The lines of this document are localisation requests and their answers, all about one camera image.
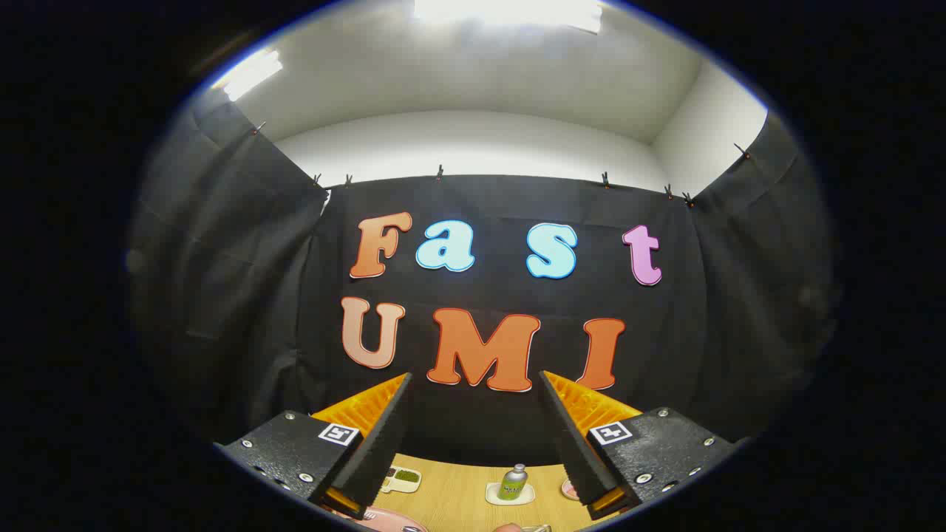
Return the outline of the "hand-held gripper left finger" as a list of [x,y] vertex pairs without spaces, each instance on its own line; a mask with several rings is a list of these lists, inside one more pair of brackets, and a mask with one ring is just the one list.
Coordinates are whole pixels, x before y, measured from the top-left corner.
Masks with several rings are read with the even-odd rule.
[[283,411],[215,447],[259,480],[360,519],[374,504],[406,434],[412,381],[406,372],[317,413]]

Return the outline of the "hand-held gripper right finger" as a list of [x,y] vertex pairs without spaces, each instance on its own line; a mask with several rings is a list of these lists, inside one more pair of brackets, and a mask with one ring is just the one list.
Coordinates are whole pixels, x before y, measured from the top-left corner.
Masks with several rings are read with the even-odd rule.
[[551,441],[594,521],[682,491],[741,447],[666,406],[642,412],[548,371],[540,385]]

